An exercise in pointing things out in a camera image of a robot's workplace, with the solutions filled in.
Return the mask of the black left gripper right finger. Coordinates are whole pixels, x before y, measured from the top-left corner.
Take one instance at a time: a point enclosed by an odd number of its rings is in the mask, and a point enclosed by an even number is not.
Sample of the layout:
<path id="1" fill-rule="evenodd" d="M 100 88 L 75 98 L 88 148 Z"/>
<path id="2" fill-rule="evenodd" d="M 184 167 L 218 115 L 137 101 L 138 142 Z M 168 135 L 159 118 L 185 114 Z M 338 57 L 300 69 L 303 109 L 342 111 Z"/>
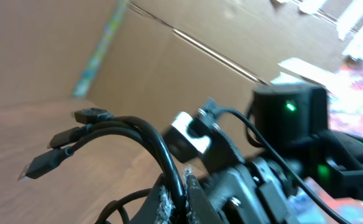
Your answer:
<path id="1" fill-rule="evenodd" d="M 222 223 L 219 215 L 209 202 L 203 188 L 191 167 L 184 169 L 184 180 L 187 194 L 186 216 L 189 224 Z"/>

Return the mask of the black cable silver plug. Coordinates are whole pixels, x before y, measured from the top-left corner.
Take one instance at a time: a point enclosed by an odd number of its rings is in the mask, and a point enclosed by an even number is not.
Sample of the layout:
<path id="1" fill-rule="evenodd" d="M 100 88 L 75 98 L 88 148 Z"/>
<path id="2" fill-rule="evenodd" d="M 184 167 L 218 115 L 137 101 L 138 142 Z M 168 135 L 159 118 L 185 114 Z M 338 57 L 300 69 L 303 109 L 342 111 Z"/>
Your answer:
<path id="1" fill-rule="evenodd" d="M 151 189 L 143 189 L 133 192 L 119 200 L 113 200 L 109 202 L 99 214 L 95 224 L 110 224 L 107 220 L 115 211 L 118 211 L 122 219 L 123 224 L 130 224 L 130 218 L 124 207 L 127 203 L 134 201 L 139 198 L 147 197 Z"/>

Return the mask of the black USB-A cable blue insert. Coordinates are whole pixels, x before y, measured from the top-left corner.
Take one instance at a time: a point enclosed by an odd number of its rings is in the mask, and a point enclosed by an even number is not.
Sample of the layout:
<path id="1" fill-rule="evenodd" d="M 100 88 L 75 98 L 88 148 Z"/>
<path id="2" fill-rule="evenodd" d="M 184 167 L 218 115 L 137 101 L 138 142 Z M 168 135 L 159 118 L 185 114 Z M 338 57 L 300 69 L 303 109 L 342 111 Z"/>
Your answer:
<path id="1" fill-rule="evenodd" d="M 120 121 L 104 121 L 97 124 L 87 124 L 82 127 L 74 127 L 63 131 L 61 133 L 55 134 L 53 138 L 47 145 L 47 148 L 54 149 L 58 147 L 62 147 L 71 143 L 75 143 L 79 141 L 81 138 L 92 134 L 95 131 L 103 131 L 104 129 L 108 128 L 121 128 L 127 131 L 127 134 L 123 136 L 127 136 L 135 140 L 136 142 L 140 143 L 142 146 L 148 146 L 148 139 L 144 134 L 138 131 L 137 128 L 132 127 L 126 123 Z"/>

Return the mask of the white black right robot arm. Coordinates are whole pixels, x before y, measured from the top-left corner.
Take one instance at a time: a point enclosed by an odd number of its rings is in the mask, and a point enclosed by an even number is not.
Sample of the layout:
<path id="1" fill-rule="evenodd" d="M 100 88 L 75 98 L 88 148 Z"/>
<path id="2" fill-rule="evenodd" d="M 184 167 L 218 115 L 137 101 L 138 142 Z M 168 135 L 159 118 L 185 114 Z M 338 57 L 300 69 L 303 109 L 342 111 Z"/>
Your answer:
<path id="1" fill-rule="evenodd" d="M 246 114 L 209 99 L 200 121 L 214 124 L 230 113 L 246 126 L 248 142 L 264 148 L 294 182 L 340 223 L 332 210 L 303 181 L 310 175 L 337 198 L 363 201 L 363 138 L 328 127 L 328 92 L 313 84 L 262 85 L 253 90 Z"/>

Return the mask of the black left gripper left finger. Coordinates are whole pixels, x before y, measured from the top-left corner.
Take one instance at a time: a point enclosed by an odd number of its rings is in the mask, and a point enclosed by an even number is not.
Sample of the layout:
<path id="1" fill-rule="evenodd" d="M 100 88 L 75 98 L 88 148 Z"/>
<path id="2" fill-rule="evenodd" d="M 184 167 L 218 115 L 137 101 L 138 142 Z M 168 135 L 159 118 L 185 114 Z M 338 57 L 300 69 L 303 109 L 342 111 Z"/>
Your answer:
<path id="1" fill-rule="evenodd" d="M 140 210 L 131 219 L 131 224 L 168 224 L 172 217 L 171 194 L 161 174 L 154 183 Z"/>

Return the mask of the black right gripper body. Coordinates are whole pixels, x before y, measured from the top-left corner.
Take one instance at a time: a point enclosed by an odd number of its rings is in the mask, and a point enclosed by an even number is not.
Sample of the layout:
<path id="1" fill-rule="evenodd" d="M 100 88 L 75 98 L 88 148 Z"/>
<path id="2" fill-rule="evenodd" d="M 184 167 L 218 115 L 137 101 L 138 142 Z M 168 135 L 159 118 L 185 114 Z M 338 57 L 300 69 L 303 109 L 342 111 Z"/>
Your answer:
<path id="1" fill-rule="evenodd" d="M 281 181 L 261 157 L 199 182 L 220 223 L 296 223 Z"/>

